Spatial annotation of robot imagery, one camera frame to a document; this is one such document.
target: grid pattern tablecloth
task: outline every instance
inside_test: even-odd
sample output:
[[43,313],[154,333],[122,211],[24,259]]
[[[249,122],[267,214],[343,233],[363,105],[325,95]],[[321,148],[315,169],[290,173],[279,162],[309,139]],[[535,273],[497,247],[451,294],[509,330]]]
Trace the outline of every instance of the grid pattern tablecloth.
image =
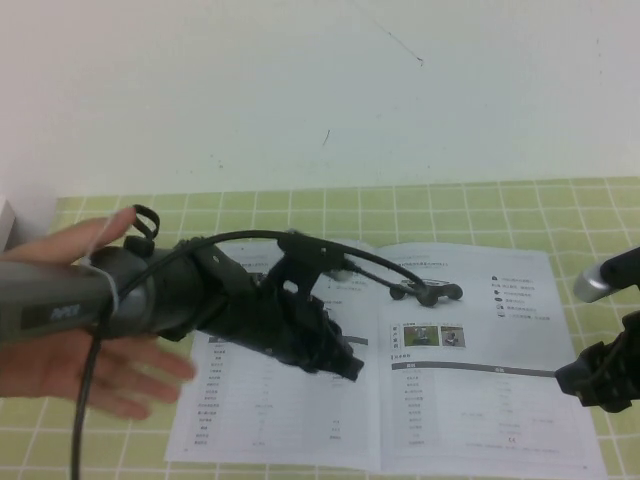
[[[576,351],[621,330],[640,308],[630,289],[593,305],[571,295],[576,275],[598,259],[640,244],[640,178],[573,179],[339,190],[63,198],[53,230],[142,203],[161,215],[158,244],[245,228],[298,228],[374,246],[449,242],[544,250]],[[190,339],[169,345],[186,353]],[[287,465],[182,464],[163,461],[174,406],[129,423],[92,411],[83,449],[85,480],[359,480],[361,472]],[[0,399],[0,480],[68,478],[73,405]],[[618,415],[593,410],[611,478],[640,478],[640,407]]]

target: black cable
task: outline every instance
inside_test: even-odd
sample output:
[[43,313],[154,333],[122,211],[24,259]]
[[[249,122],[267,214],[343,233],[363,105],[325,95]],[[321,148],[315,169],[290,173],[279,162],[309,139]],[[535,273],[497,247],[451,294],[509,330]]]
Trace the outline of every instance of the black cable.
[[[137,210],[137,213],[142,213],[144,215],[147,215],[148,213],[146,211],[141,211],[137,208],[136,210]],[[139,222],[138,220],[134,226],[139,230],[141,230],[139,227],[139,223],[141,222]],[[152,236],[155,236],[154,233],[157,234],[157,231],[158,231],[157,225],[156,225],[156,229],[153,232],[151,232],[148,227],[145,226],[145,228],[146,228],[146,231],[143,231],[144,229],[142,229],[141,232],[145,234],[147,238],[149,238],[147,233],[150,233]],[[291,235],[292,235],[291,233],[271,231],[271,230],[242,230],[237,232],[221,233],[218,235],[213,235],[211,237],[194,240],[183,247],[176,248],[171,253],[161,258],[160,260],[158,260],[156,263],[150,265],[140,275],[132,278],[127,284],[125,284],[123,288],[121,288],[118,291],[118,298],[120,299],[120,302],[122,302],[123,299],[129,293],[131,293],[136,287],[142,284],[142,282],[147,280],[149,277],[151,277],[154,273],[156,273],[162,267],[164,267],[165,265],[169,264],[174,260],[177,260],[179,257],[184,255],[189,255],[195,252],[196,250],[199,250],[200,248],[209,247],[209,246],[215,245],[216,243],[228,242],[231,240],[242,240],[242,239],[249,239],[249,238],[281,240],[281,239],[288,239],[290,238]],[[377,265],[380,265],[382,267],[388,268],[389,270],[392,270],[402,275],[403,277],[408,278],[418,286],[425,286],[422,279],[416,276],[414,273],[382,257],[359,250],[357,248],[332,242],[330,240],[323,240],[323,239],[315,239],[315,240],[317,240],[319,243],[322,243],[327,248],[328,247],[335,248],[341,251],[345,255],[351,255],[351,256],[360,258],[362,260],[366,260],[366,261],[375,263]],[[411,294],[415,293],[414,290],[388,282],[372,273],[369,273],[363,270],[362,268],[357,267],[355,264],[353,264],[353,262],[348,261],[348,263],[350,264],[349,266],[351,269],[355,267],[355,269],[352,270],[355,273],[364,275],[387,287],[401,288],[402,290],[407,290],[407,293],[411,293]],[[78,399],[76,402],[76,414],[75,414],[75,419],[73,423],[73,434],[72,434],[72,441],[71,441],[71,480],[80,480],[80,453],[81,453],[81,446],[82,446],[82,427],[84,424],[84,417],[85,417],[87,402],[89,399],[89,392],[91,390],[91,381],[93,378],[93,371],[95,369],[95,364],[98,359],[98,354],[100,353],[103,330],[106,329],[106,326],[108,325],[108,321],[111,317],[111,305],[112,304],[110,301],[105,306],[105,310],[104,310],[105,313],[101,316],[98,327],[94,332],[93,339],[91,342],[91,348],[89,349],[89,353],[87,354],[87,359],[85,361],[82,382],[80,385],[80,392],[78,394]]]

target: booklet page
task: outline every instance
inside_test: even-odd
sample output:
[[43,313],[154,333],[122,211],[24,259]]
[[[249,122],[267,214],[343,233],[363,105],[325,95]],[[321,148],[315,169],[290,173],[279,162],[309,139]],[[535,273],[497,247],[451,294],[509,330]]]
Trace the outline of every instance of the booklet page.
[[384,471],[606,475],[589,411],[553,377],[575,354],[545,254],[418,244],[378,253],[438,292],[425,307],[374,287]]
[[[282,257],[271,242],[223,250],[250,272],[266,273]],[[365,362],[357,382],[308,374],[198,333],[198,373],[179,400],[167,460],[379,468],[377,312],[369,281],[321,277],[313,293]]]

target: open booklet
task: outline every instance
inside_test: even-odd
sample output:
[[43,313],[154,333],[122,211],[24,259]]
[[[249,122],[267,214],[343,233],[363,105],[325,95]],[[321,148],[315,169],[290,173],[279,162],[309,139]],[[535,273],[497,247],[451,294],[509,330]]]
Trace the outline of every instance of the open booklet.
[[[606,477],[589,410],[553,376],[575,353],[545,253],[343,243],[406,267],[442,296],[425,307],[361,276],[321,277],[313,293],[365,362],[356,382],[196,334],[199,373],[179,400],[167,460]],[[251,272],[282,256],[271,242],[222,249]]]

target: hand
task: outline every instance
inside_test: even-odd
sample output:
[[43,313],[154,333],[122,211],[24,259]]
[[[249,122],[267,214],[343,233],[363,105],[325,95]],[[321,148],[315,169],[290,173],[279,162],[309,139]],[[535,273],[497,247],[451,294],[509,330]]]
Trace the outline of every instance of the hand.
[[[97,248],[125,234],[135,220],[133,208],[120,211],[102,234]],[[106,219],[89,220],[0,256],[0,261],[69,264],[81,258]],[[91,335],[84,330],[52,334],[0,349],[0,397],[54,396],[75,401],[80,390]],[[185,358],[159,348],[154,338],[105,340],[98,356],[89,405],[122,418],[144,419],[151,397],[173,403],[179,387],[142,373],[148,366],[177,380],[194,376]]]

